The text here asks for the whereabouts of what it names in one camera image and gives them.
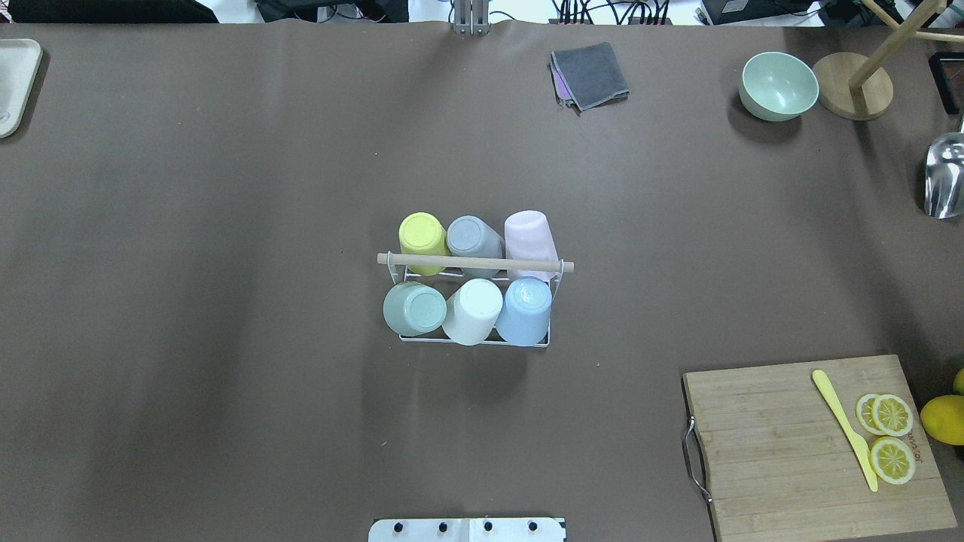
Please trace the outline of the whole yellow lemon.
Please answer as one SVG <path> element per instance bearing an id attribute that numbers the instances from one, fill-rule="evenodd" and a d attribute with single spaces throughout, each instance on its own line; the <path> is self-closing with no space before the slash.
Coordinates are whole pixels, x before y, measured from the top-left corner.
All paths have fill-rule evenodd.
<path id="1" fill-rule="evenodd" d="M 960 368 L 960 370 L 955 373 L 955 377 L 953 379 L 953 393 L 960 395 L 960 397 L 963 397 L 964 395 L 964 368 Z"/>
<path id="2" fill-rule="evenodd" d="M 920 409 L 920 423 L 931 438 L 963 446 L 963 397 L 948 394 L 930 399 Z"/>

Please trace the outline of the yellow plastic cup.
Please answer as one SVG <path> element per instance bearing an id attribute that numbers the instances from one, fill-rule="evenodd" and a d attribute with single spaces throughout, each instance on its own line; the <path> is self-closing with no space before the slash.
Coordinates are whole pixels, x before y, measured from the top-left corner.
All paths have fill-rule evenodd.
<path id="1" fill-rule="evenodd" d="M 451 256 L 447 246 L 447 231 L 441 222 L 428 212 L 407 216 L 398 229 L 403 254 L 417 256 Z"/>

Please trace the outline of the green bowl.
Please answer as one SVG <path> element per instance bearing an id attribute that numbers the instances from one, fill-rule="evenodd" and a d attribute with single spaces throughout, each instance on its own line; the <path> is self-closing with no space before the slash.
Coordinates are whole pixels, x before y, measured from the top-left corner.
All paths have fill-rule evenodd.
<path id="1" fill-rule="evenodd" d="M 786 121 L 813 107 L 819 98 L 819 82 L 801 59 L 783 52 L 762 52 L 745 62 L 738 96 L 758 119 Z"/>

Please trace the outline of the white pillar base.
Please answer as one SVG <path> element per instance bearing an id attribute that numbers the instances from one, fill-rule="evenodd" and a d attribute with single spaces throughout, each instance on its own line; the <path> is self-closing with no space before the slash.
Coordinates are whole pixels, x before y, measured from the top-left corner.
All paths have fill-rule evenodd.
<path id="1" fill-rule="evenodd" d="M 566 541 L 564 519 L 478 517 L 383 519 L 373 522 L 368 541 Z"/>

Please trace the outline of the grey plastic cup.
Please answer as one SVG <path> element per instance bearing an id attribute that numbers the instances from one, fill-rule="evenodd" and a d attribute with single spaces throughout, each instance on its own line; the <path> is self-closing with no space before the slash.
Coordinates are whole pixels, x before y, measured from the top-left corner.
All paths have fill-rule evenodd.
<path id="1" fill-rule="evenodd" d="M 473 215 L 455 219 L 447 229 L 447 247 L 452 256 L 502 260 L 504 239 Z"/>

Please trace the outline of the wooden mug tree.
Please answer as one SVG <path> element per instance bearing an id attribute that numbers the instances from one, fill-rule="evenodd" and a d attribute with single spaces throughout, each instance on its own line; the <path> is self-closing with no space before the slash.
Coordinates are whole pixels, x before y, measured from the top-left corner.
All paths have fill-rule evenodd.
<path id="1" fill-rule="evenodd" d="M 896 22 L 877 1 L 863 1 L 892 33 L 871 53 L 829 54 L 813 66 L 819 85 L 819 102 L 844 119 L 872 120 L 880 117 L 894 99 L 894 85 L 883 65 L 909 40 L 958 42 L 961 35 L 923 32 L 927 20 L 943 14 L 953 1 L 922 1 L 902 22 Z"/>

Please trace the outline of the aluminium frame post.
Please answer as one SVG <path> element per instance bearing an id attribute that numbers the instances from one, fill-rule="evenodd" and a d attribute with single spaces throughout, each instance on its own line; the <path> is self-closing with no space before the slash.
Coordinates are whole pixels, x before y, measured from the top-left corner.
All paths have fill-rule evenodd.
<path id="1" fill-rule="evenodd" d="M 486 35 L 491 30 L 488 0 L 450 1 L 451 27 L 456 35 Z"/>

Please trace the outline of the cream white plastic cup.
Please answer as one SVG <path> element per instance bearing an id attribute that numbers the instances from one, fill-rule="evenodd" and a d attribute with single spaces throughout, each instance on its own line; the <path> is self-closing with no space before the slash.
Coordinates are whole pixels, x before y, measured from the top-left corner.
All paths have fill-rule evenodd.
<path id="1" fill-rule="evenodd" d="M 443 331 L 448 339 L 463 346 L 482 343 L 495 326 L 502 307 L 502 292 L 495 282 L 468 280 L 447 300 Z"/>

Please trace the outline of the light blue plastic cup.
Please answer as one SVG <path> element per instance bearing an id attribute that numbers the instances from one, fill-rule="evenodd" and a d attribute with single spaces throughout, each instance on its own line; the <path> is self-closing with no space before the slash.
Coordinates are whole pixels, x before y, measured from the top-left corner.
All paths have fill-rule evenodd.
<path id="1" fill-rule="evenodd" d="M 513 346 L 534 346 L 550 330 L 552 294 L 550 285 L 537 278 L 510 283 L 495 329 Z"/>

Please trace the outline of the green plastic cup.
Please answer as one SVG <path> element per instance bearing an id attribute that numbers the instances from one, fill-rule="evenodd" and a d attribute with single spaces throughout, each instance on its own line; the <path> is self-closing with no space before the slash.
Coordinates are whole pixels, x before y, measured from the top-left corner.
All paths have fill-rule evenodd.
<path id="1" fill-rule="evenodd" d="M 399 282 L 383 298 L 383 319 L 400 336 L 420 336 L 443 325 L 447 300 L 420 282 Z"/>

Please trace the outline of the pink plastic cup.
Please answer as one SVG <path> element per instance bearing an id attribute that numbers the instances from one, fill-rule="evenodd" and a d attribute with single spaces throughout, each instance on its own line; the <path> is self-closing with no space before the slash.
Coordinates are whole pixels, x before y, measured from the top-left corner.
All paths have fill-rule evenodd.
<path id="1" fill-rule="evenodd" d="M 533 277 L 551 282 L 559 277 L 557 247 L 544 213 L 523 210 L 507 217 L 504 221 L 504 251 L 507 260 L 543 260 L 556 264 L 554 272 L 510 269 L 507 271 L 510 280 Z"/>

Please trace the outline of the cream plastic tray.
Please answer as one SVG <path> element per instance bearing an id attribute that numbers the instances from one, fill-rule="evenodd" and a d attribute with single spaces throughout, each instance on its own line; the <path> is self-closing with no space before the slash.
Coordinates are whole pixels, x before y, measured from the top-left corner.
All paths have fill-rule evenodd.
<path id="1" fill-rule="evenodd" d="M 20 126 L 44 49 L 35 40 L 1 40 L 1 138 Z"/>

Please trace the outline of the wooden cutting board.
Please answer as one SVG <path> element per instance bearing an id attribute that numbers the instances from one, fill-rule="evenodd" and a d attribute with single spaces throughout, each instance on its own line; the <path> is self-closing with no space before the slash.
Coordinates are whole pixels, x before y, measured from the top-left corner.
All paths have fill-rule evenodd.
<path id="1" fill-rule="evenodd" d="M 868 392 L 913 403 L 895 355 L 686 373 L 686 405 L 702 454 L 703 487 L 718 541 L 822 541 L 956 528 L 929 439 L 903 440 L 908 483 L 865 483 L 858 460 L 813 383 L 827 374 L 848 422 Z"/>

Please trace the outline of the yellow plastic knife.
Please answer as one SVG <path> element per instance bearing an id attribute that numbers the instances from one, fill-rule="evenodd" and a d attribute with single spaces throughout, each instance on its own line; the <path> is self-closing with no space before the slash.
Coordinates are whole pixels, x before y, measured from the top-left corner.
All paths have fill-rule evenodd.
<path id="1" fill-rule="evenodd" d="M 832 412 L 843 435 L 846 436 L 847 442 L 850 444 L 862 470 L 865 484 L 868 485 L 868 490 L 877 492 L 879 490 L 878 476 L 874 470 L 872 470 L 870 446 L 865 442 L 865 438 L 858 434 L 851 425 L 850 419 L 847 418 L 847 413 L 844 412 L 844 406 L 841 405 L 840 398 L 837 396 L 837 392 L 834 390 L 834 386 L 827 373 L 816 368 L 816 370 L 813 370 L 810 374 L 810 378 L 813 384 L 815 384 L 816 390 L 822 395 L 823 400 Z"/>

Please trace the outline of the grey folded cloth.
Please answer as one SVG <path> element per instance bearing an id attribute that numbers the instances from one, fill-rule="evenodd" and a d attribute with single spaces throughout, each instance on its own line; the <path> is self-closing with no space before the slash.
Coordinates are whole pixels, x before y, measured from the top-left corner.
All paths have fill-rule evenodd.
<path id="1" fill-rule="evenodd" d="M 608 41 L 551 51 L 550 62 L 569 88 L 575 102 L 571 108 L 579 112 L 629 96 L 629 84 Z"/>

